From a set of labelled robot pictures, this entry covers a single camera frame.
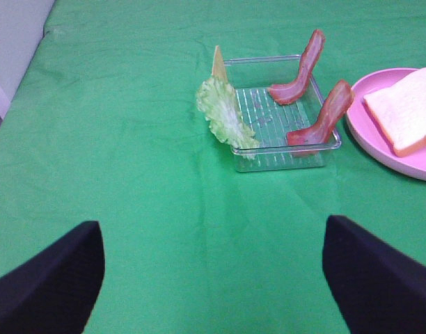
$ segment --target bacon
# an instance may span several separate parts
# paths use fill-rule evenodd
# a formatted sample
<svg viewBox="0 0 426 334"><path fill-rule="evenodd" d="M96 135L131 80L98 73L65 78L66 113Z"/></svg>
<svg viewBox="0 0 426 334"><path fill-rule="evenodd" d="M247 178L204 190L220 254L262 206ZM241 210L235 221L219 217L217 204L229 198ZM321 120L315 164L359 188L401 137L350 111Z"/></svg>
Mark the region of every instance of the bacon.
<svg viewBox="0 0 426 334"><path fill-rule="evenodd" d="M326 38L321 30L314 30L308 46L299 61L298 75L290 83L273 84L267 91L279 104L290 104L299 99L306 91L312 70L320 57Z"/></svg>
<svg viewBox="0 0 426 334"><path fill-rule="evenodd" d="M354 92L345 80L339 80L323 103L317 122L311 127L287 133L288 145L325 143L333 128L354 101Z"/></svg>

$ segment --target white bread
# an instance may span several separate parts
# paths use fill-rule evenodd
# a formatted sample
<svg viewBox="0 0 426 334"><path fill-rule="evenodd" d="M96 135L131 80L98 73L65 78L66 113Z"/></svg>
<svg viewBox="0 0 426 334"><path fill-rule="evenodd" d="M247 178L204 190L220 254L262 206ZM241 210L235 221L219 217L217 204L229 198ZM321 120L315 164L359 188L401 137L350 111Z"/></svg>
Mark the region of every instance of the white bread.
<svg viewBox="0 0 426 334"><path fill-rule="evenodd" d="M398 157L426 146L426 67L364 100Z"/></svg>

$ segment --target lettuce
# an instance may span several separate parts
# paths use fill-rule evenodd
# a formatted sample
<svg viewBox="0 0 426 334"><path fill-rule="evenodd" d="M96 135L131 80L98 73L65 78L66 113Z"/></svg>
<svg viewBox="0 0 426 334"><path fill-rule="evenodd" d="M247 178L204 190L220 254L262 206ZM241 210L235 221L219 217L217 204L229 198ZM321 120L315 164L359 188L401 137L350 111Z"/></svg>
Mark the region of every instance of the lettuce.
<svg viewBox="0 0 426 334"><path fill-rule="evenodd" d="M258 148L255 132L244 123L235 89L218 77L204 81L196 93L196 103L205 119L210 122L210 131L221 143L234 148Z"/></svg>

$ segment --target clear plastic tray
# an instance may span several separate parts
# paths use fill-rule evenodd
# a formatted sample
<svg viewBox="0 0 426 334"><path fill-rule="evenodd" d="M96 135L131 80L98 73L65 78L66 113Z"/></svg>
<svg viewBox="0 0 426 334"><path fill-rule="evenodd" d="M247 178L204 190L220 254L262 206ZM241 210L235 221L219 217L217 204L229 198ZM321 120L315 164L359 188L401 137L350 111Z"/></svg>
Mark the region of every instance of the clear plastic tray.
<svg viewBox="0 0 426 334"><path fill-rule="evenodd" d="M304 95L292 104L281 106L267 92L272 84L295 79L300 58L300 55L293 55L224 61L244 122L260 142L259 148L232 147L237 171L321 167L326 165L330 151L340 147L341 139L336 129L328 143L287 145L286 134L315 123L324 102L313 76Z"/></svg>

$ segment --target table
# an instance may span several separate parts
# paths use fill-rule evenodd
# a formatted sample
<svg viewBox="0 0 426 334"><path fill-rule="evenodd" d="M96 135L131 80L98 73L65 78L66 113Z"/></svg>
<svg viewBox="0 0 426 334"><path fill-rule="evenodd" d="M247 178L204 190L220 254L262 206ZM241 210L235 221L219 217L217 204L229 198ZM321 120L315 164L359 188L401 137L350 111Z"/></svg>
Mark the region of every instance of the table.
<svg viewBox="0 0 426 334"><path fill-rule="evenodd" d="M106 275L85 333L348 333L321 267L329 214L426 265L426 182L338 123L327 166L237 173L196 110L224 58L326 35L324 95L426 66L426 1L57 0L0 129L0 276L81 221Z"/></svg>

